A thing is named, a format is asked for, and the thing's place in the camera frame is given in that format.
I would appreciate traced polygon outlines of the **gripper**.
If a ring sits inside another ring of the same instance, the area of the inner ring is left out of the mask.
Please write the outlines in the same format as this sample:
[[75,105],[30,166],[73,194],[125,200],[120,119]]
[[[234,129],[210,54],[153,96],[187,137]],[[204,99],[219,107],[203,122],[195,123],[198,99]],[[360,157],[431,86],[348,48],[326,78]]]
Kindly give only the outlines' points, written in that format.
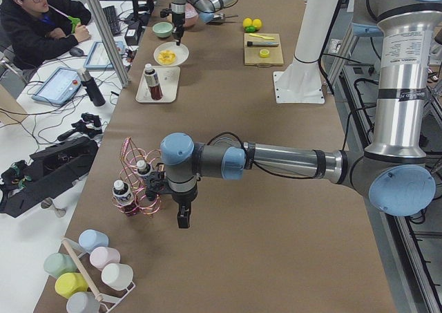
[[172,198],[179,206],[177,212],[177,224],[180,229],[188,229],[190,227],[191,206],[197,196],[197,191],[174,193],[172,195]]
[[184,35],[185,14],[172,14],[174,40],[177,46],[181,45]]

